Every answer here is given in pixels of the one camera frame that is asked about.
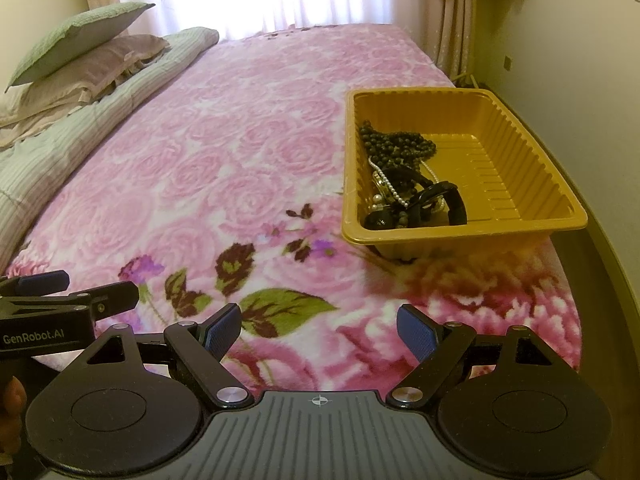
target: pink floral bedspread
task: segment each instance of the pink floral bedspread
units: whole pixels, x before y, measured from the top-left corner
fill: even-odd
[[[340,237],[344,94],[451,86],[389,25],[219,44],[121,124],[44,211],[10,274],[65,269],[70,290],[140,288],[128,322],[160,332],[239,303],[223,363],[264,388],[384,395],[416,364],[405,301],[481,333],[526,324],[569,364],[580,323],[550,241],[501,256],[388,262]],[[41,360],[64,367],[74,354]]]

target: pillowcase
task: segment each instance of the pillowcase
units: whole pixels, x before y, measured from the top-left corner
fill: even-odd
[[[39,134],[57,120],[70,115],[80,108],[81,105],[79,104],[67,103],[44,110],[18,123],[0,126],[0,152],[12,147],[18,140]]]
[[[107,41],[53,74],[0,97],[0,128],[61,105],[72,105],[71,110],[92,103],[168,46],[167,40],[152,34]]]
[[[67,18],[20,60],[7,88],[53,74],[71,60],[120,34],[154,5],[124,2]]]

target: finger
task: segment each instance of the finger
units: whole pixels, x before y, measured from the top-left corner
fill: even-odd
[[[19,416],[0,417],[0,446],[13,442],[20,436],[22,421]]]
[[[27,392],[24,391],[24,386],[15,377],[11,379],[7,387],[2,394],[2,403],[4,409],[9,415],[20,415],[27,403]]]

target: pearl necklace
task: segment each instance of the pearl necklace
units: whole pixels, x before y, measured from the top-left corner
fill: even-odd
[[[420,161],[420,163],[426,168],[426,170],[431,173],[431,176],[433,177],[433,181],[437,184],[440,179],[436,176],[436,174],[434,173],[434,171],[428,166],[428,164],[426,162],[424,162],[423,160]],[[396,202],[398,202],[402,207],[404,207],[405,209],[407,209],[409,207],[409,203],[402,199],[402,197],[399,195],[399,193],[395,190],[395,188],[393,187],[393,185],[391,184],[391,182],[389,182],[389,179],[386,177],[386,175],[383,173],[383,171],[378,167],[377,164],[375,164],[372,160],[371,157],[369,157],[369,165],[375,170],[375,172],[378,174],[378,176],[380,177],[380,180],[382,180],[382,182],[385,184],[385,186],[387,187],[387,189],[389,190],[389,192],[391,193],[391,195],[393,196],[393,198],[396,199]],[[372,211],[379,211],[380,209],[382,209],[382,207],[380,206],[380,199],[374,200],[374,205],[371,208]],[[438,213],[440,211],[442,211],[444,209],[444,199],[443,197],[439,197],[438,202],[436,203],[436,207],[433,209],[434,213]]]

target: wall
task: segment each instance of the wall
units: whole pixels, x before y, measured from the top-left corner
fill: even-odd
[[[88,10],[86,0],[0,0],[0,87],[24,54],[59,22]]]
[[[529,125],[576,185],[637,304],[640,3],[479,0],[478,11],[478,79]],[[513,58],[510,72],[505,55]]]

